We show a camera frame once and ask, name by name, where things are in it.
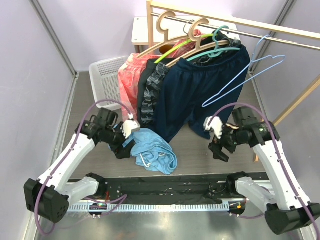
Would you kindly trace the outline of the light blue shorts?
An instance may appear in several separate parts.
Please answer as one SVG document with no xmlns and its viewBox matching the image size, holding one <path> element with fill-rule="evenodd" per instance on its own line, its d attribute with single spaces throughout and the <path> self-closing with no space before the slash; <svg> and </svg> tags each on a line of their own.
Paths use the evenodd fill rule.
<svg viewBox="0 0 320 240">
<path fill-rule="evenodd" d="M 148 128 L 132 132 L 119 149 L 117 159 L 135 158 L 135 164 L 147 171 L 170 175 L 178 166 L 172 147 Z"/>
</svg>

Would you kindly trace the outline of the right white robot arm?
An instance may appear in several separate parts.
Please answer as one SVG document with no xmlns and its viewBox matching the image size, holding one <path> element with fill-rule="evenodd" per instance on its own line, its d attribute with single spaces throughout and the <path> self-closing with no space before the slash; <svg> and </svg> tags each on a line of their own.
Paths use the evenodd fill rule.
<svg viewBox="0 0 320 240">
<path fill-rule="evenodd" d="M 310 225 L 318 234 L 316 220 L 320 217 L 320 205 L 311 202 L 296 179 L 275 126 L 260 110 L 247 103 L 239 103 L 233 110 L 234 124 L 222 122 L 219 113 L 234 106 L 235 103 L 227 104 L 206 118 L 204 129 L 214 133 L 208 148 L 214 159 L 228 162 L 223 148 L 234 153 L 237 146 L 248 144 L 262 162 L 274 193 L 255 183 L 245 172 L 228 176 L 226 193 L 233 198 L 241 195 L 249 199 L 261 210 L 268 227 L 276 235 Z"/>
</svg>

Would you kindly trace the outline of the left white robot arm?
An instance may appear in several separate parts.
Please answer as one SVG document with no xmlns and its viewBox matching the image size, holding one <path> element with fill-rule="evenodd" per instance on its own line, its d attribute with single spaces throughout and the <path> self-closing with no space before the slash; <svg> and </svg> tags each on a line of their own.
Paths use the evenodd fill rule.
<svg viewBox="0 0 320 240">
<path fill-rule="evenodd" d="M 28 179 L 23 186 L 26 207 L 35 215 L 56 224 L 69 206 L 86 197 L 102 199 L 107 193 L 106 179 L 88 173 L 78 182 L 68 181 L 82 160 L 99 144 L 106 143 L 117 159 L 128 159 L 136 144 L 129 136 L 139 130 L 139 123 L 132 114 L 116 124 L 118 114 L 101 108 L 97 115 L 81 122 L 70 143 L 55 162 L 38 179 Z"/>
</svg>

